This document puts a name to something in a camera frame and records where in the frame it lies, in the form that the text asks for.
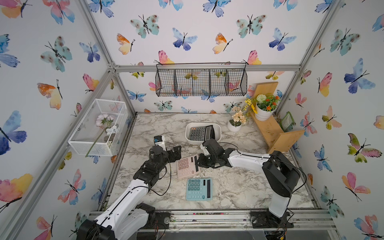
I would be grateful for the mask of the pink calculator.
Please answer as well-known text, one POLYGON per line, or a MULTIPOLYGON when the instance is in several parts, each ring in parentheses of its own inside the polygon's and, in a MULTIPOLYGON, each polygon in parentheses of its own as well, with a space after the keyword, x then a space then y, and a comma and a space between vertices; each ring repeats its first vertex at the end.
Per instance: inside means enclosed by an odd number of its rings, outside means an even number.
POLYGON ((189 178, 200 173, 197 165, 198 156, 193 155, 176 161, 178 179, 189 178))

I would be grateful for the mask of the dark grey calculator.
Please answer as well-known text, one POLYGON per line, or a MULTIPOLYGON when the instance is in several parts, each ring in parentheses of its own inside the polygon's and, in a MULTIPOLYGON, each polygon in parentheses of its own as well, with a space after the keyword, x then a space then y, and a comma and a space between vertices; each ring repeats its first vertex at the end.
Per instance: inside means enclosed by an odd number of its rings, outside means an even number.
POLYGON ((215 129, 213 125, 192 127, 190 129, 189 140, 191 141, 207 141, 215 139, 215 129))

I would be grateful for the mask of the teal calculator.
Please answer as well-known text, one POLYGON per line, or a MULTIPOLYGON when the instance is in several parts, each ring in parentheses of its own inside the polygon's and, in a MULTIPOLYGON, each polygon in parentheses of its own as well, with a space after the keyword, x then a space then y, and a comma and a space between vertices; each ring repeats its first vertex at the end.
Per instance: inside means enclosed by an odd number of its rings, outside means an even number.
POLYGON ((212 178, 192 178, 187 180, 187 201, 210 201, 213 198, 212 178))

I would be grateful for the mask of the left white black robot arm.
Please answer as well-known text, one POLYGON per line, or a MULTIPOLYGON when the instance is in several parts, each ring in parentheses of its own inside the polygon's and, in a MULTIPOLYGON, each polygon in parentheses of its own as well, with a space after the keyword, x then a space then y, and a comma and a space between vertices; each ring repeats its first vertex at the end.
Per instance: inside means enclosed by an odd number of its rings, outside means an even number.
POLYGON ((153 191, 160 173, 170 163, 181 159, 181 146, 165 151, 153 146, 149 159, 134 174, 134 179, 117 200, 95 220, 84 221, 78 229, 77 240, 127 240, 138 230, 166 230, 168 224, 156 218, 156 208, 141 202, 153 191))

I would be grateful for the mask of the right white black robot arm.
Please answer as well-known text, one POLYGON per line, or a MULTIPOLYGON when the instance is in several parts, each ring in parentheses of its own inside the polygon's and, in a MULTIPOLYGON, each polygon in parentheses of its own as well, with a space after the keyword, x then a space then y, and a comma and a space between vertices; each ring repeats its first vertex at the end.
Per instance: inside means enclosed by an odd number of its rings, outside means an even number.
POLYGON ((274 151, 262 155, 244 153, 235 148, 224 149, 214 139, 204 141, 201 149, 203 153, 199 155, 198 166, 202 168, 243 168, 263 173, 274 191, 269 213, 279 219, 285 215, 301 172, 284 154, 274 151))

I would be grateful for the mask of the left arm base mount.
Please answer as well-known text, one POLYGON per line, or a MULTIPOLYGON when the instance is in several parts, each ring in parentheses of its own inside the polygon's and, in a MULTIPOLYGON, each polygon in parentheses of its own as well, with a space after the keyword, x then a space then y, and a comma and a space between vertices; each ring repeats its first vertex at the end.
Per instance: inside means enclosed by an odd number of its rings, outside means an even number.
POLYGON ((125 221, 125 230, 136 232, 140 229, 144 230, 168 230, 171 222, 171 214, 169 212, 159 212, 155 207, 140 203, 134 206, 125 221))

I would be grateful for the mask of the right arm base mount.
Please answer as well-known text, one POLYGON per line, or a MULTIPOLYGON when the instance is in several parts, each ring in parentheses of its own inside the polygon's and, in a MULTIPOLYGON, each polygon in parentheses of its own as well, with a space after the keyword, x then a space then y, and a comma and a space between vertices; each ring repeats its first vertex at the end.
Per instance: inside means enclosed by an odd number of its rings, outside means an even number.
POLYGON ((285 212, 284 215, 279 218, 273 215, 268 210, 250 212, 250 221, 254 229, 283 229, 293 228, 294 224, 290 223, 290 213, 285 212))

